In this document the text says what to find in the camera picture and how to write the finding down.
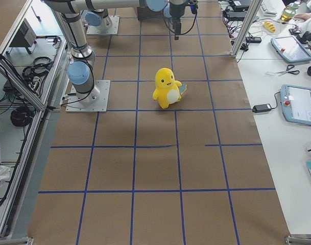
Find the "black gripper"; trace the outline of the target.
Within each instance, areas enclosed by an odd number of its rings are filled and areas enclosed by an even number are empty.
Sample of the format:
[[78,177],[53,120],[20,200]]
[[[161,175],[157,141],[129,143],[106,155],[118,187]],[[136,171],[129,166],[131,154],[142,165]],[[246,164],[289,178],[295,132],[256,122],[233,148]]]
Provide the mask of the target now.
[[[181,33],[181,17],[185,14],[185,8],[190,7],[192,14],[194,17],[194,22],[192,27],[185,33]],[[174,40],[179,40],[178,35],[187,34],[193,27],[196,21],[196,17],[198,14],[198,1],[197,0],[171,0],[169,1],[169,13],[172,17],[173,21],[173,30],[174,30]]]

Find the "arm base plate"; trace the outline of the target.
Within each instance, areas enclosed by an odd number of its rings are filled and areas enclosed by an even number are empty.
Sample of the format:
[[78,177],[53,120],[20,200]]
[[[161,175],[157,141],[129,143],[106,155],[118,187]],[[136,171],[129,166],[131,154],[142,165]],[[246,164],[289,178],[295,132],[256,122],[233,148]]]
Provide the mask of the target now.
[[70,92],[76,95],[68,98],[65,111],[68,113],[104,113],[107,111],[109,91],[110,80],[95,80],[94,89],[88,97],[86,97],[87,94],[76,93],[73,85]]
[[120,17],[117,15],[102,18],[89,12],[85,17],[88,23],[87,35],[116,35],[118,33],[119,19]]

